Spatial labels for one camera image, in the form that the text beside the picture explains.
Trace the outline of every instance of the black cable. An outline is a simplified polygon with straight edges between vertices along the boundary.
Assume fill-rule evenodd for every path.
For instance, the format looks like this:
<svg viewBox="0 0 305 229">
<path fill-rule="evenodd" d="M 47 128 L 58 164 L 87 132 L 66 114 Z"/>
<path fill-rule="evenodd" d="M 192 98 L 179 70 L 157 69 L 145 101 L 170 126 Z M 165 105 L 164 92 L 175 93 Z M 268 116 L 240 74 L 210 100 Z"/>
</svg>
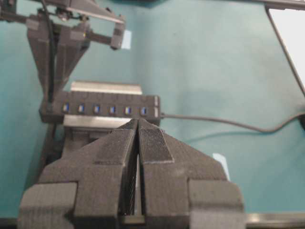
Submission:
<svg viewBox="0 0 305 229">
<path fill-rule="evenodd" d="M 44 0 L 41 0 L 42 7 L 46 16 L 46 21 L 49 30 L 49 39 L 50 39 L 50 64 L 49 64 L 49 88 L 48 88 L 48 102 L 53 102 L 54 94 L 54 75 L 55 75 L 55 39 L 53 34 L 53 27 L 50 20 L 50 15 L 47 9 L 47 4 Z"/>
<path fill-rule="evenodd" d="M 198 120 L 198 121 L 209 121 L 209 122 L 217 122 L 217 123 L 224 123 L 224 124 L 229 124 L 229 125 L 235 125 L 241 128 L 249 129 L 249 130 L 254 130 L 260 133 L 265 133 L 265 134 L 272 134 L 275 133 L 279 130 L 281 130 L 284 126 L 292 122 L 293 120 L 305 115 L 305 112 L 300 112 L 297 113 L 291 117 L 289 117 L 286 121 L 280 123 L 274 128 L 270 129 L 264 129 L 264 128 L 259 128 L 247 124 L 242 124 L 226 119 L 221 119 L 221 118 L 211 118 L 211 117 L 203 117 L 203 116 L 185 116 L 185 115 L 178 115 L 178 114 L 162 114 L 161 118 L 175 118 L 175 119 L 189 119 L 189 120 Z"/>
</svg>

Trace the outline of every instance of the gripper jaw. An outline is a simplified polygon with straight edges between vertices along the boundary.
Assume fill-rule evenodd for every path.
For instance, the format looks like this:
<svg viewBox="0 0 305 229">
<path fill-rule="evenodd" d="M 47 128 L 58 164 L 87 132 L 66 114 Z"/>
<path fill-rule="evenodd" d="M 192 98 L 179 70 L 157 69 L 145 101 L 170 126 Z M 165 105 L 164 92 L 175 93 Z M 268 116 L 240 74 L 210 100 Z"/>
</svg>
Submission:
<svg viewBox="0 0 305 229">
<path fill-rule="evenodd" d="M 243 198 L 220 163 L 142 119 L 46 166 L 23 196 L 19 228 L 129 228 L 121 218 L 133 217 L 138 155 L 145 223 L 135 227 L 244 228 Z"/>
</svg>

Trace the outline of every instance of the blue usb port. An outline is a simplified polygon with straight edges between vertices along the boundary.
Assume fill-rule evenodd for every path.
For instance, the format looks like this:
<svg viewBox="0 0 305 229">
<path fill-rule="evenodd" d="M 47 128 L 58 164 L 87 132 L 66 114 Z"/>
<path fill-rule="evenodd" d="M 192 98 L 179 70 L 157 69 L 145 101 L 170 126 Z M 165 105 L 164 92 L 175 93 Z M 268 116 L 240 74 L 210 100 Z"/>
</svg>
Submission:
<svg viewBox="0 0 305 229">
<path fill-rule="evenodd" d="M 84 104 L 81 104 L 78 106 L 78 112 L 79 113 L 84 113 L 85 112 L 85 105 Z"/>
<path fill-rule="evenodd" d="M 98 114 L 100 112 L 100 110 L 101 110 L 100 105 L 94 105 L 93 112 L 95 114 Z"/>
<path fill-rule="evenodd" d="M 147 108 L 146 108 L 146 107 L 142 107 L 142 108 L 141 108 L 141 115 L 142 115 L 142 116 L 147 115 Z"/>
<path fill-rule="evenodd" d="M 131 107 L 130 106 L 125 107 L 125 114 L 126 115 L 131 115 L 131 113 L 132 113 Z"/>
<path fill-rule="evenodd" d="M 62 111 L 64 113 L 68 113 L 69 112 L 69 103 L 65 103 L 63 106 L 62 106 Z"/>
<path fill-rule="evenodd" d="M 115 106 L 111 106 L 109 109 L 109 113 L 114 115 L 115 114 Z"/>
</svg>

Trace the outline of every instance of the teal table surface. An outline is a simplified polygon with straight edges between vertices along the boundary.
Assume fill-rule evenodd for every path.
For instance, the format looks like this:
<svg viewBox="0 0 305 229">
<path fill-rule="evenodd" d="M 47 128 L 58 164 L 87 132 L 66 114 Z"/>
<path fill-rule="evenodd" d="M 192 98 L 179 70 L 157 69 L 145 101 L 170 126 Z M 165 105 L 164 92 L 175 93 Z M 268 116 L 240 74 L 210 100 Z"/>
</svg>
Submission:
<svg viewBox="0 0 305 229">
<path fill-rule="evenodd" d="M 97 0 L 126 16 L 130 50 L 92 43 L 74 80 L 139 83 L 169 114 L 205 115 L 273 127 L 305 110 L 300 92 L 260 3 Z M 40 5 L 20 0 L 18 12 Z M 113 24 L 92 19 L 95 32 Z M 24 25 L 0 24 L 0 217 L 15 217 L 37 172 L 46 125 L 42 92 Z M 161 128 L 208 154 L 226 157 L 247 212 L 305 210 L 305 131 L 298 121 L 271 134 L 198 121 L 162 120 Z"/>
</svg>

